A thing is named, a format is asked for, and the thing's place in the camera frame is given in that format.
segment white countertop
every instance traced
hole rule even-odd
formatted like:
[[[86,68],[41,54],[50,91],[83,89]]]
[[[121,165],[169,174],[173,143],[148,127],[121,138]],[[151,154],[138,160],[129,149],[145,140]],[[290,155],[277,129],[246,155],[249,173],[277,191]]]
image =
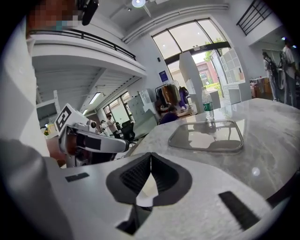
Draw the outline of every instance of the white countertop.
[[[242,150],[209,153],[170,147],[168,139],[179,125],[205,120],[205,114],[199,114],[156,126],[132,155],[157,152],[206,163],[242,181],[265,199],[272,196],[300,166],[300,110],[255,98],[214,113],[216,120],[237,122],[244,139]]]

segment person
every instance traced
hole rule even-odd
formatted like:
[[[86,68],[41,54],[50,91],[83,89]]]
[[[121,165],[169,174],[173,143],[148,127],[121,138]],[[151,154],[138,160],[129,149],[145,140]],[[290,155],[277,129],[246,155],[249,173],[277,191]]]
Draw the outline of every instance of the person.
[[[293,53],[291,51],[291,43],[286,38],[285,47],[282,50],[283,52],[283,69],[285,71],[285,104],[290,105],[290,94],[291,94],[291,104],[293,107],[296,107],[296,81],[295,75],[297,72],[296,64],[294,60]]]
[[[173,122],[177,119],[179,119],[179,117],[177,116],[177,109],[172,105],[168,108],[168,113],[162,117],[159,124],[161,125],[168,122]]]
[[[43,157],[56,160],[65,159],[65,154],[60,151],[58,137],[46,141],[40,131],[36,109],[37,79],[31,59],[35,41],[30,31],[71,20],[74,12],[74,0],[43,0],[15,28],[0,63],[1,139],[19,140]]]
[[[112,121],[112,116],[110,114],[108,114],[106,117],[108,119],[107,125],[108,125],[109,129],[111,130],[112,134],[114,135],[114,137],[121,138],[117,128],[114,125],[115,121]]]
[[[278,90],[275,84],[276,76],[274,76],[274,73],[272,72],[271,69],[272,59],[268,56],[266,52],[263,52],[262,56],[263,56],[264,70],[267,72],[267,77],[270,81],[270,85],[272,89],[273,101],[279,102]]]
[[[103,129],[103,133],[105,134],[105,136],[109,137],[109,133],[108,133],[108,126],[105,124],[105,121],[102,120],[101,121],[101,127]]]

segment white pillar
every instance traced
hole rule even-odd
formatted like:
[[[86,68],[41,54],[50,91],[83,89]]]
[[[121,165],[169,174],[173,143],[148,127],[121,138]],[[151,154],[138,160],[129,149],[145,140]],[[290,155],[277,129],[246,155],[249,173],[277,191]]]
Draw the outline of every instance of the white pillar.
[[[203,113],[202,103],[202,87],[203,83],[199,75],[199,70],[194,62],[190,52],[180,54],[179,69],[182,73],[184,81],[187,84],[188,91],[192,102],[196,105],[197,113]]]

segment water bottle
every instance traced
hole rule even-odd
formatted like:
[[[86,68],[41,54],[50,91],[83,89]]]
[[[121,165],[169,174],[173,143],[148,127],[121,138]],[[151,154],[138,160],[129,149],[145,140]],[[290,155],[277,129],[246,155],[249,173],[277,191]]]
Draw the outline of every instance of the water bottle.
[[[214,119],[215,114],[212,105],[212,100],[210,94],[206,90],[206,87],[202,87],[202,103],[203,103],[204,111],[206,113],[206,119],[207,120]]]

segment ceiling light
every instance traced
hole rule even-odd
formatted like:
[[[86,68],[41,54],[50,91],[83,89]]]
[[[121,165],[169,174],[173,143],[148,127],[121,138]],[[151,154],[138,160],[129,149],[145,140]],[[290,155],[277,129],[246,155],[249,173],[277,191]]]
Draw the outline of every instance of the ceiling light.
[[[145,3],[146,3],[146,0],[132,0],[132,5],[135,8],[141,8],[145,5]]]
[[[99,97],[100,94],[101,94],[101,92],[97,92],[89,104],[93,104],[96,101],[96,99]]]

